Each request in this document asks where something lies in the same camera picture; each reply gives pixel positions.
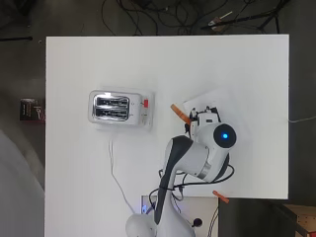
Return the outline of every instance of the red button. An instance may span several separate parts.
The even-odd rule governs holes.
[[[144,108],[148,108],[148,100],[144,100]]]

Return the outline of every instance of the orange tool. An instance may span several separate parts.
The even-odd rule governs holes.
[[[179,108],[175,105],[175,104],[172,104],[171,107],[170,107],[174,113],[176,113],[176,115],[182,119],[185,123],[187,123],[188,125],[191,124],[191,120],[189,117],[187,117],[181,110],[179,110]]]
[[[217,191],[213,191],[213,194],[224,201],[226,204],[229,203],[229,199],[227,197],[224,197],[223,195],[220,195]]]

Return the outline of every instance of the white tabletop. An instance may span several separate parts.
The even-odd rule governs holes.
[[[243,123],[231,152],[236,173],[185,195],[287,198],[288,36],[46,42],[46,237],[125,236],[130,212],[110,173],[111,132],[87,119],[89,93],[107,86],[155,92],[153,129],[113,136],[115,173],[135,210],[159,184],[168,141],[184,133],[170,105],[215,89],[231,93]]]

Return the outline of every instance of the dark floor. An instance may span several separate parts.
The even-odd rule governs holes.
[[[127,0],[125,6],[132,8]],[[158,8],[172,0],[156,0]],[[189,8],[188,0],[184,6]],[[189,10],[191,21],[197,11],[207,12],[220,6],[224,0],[199,0],[196,10]],[[257,0],[240,17],[271,10],[277,0]],[[45,95],[45,38],[49,36],[111,36],[103,25],[101,6],[103,0],[46,0],[38,2],[30,14],[30,19],[22,23],[9,24],[0,29],[0,38],[33,36],[33,41],[0,42],[0,100],[10,108],[2,113],[11,115],[35,148],[44,164],[44,126],[19,123],[19,100],[21,98],[44,98]],[[211,31],[201,31],[198,26],[206,25],[214,17],[230,11],[232,20],[244,6],[243,0],[230,0],[220,10],[203,18],[195,27],[195,35],[214,35]],[[289,117],[304,119],[316,116],[316,1],[292,0],[279,14],[280,30],[290,35],[289,58]],[[104,7],[105,21],[118,36],[132,36],[135,26],[115,0],[107,0]],[[145,36],[155,36],[155,25],[144,14],[139,13],[139,27]],[[170,16],[163,16],[166,24],[177,24]],[[256,20],[249,25],[258,25]],[[176,28],[166,28],[160,23],[160,36],[175,36]],[[266,27],[267,34],[276,32],[275,22]],[[225,35],[261,34],[259,31],[230,27]],[[316,119],[291,123],[289,125],[289,202],[316,205]],[[246,202],[234,201],[232,209],[249,208]]]

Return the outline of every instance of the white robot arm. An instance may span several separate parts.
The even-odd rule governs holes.
[[[172,205],[176,174],[186,172],[209,183],[218,180],[227,168],[229,150],[237,136],[234,129],[221,123],[218,114],[209,108],[202,113],[193,111],[191,120],[191,138],[177,136],[168,143],[154,221],[148,215],[133,215],[126,224],[128,237],[196,236],[188,221]]]

